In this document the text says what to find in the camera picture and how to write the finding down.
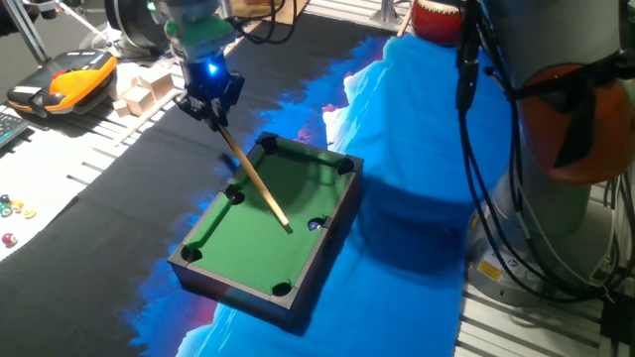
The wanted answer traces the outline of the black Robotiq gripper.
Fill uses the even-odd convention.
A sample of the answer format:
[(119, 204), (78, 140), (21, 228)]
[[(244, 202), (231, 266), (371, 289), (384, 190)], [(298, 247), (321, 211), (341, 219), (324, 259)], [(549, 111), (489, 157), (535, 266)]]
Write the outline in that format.
[(174, 98), (175, 104), (196, 121), (209, 125), (227, 125), (227, 114), (240, 96), (245, 78), (239, 72), (229, 72), (223, 53), (201, 59), (181, 61), (185, 92)]

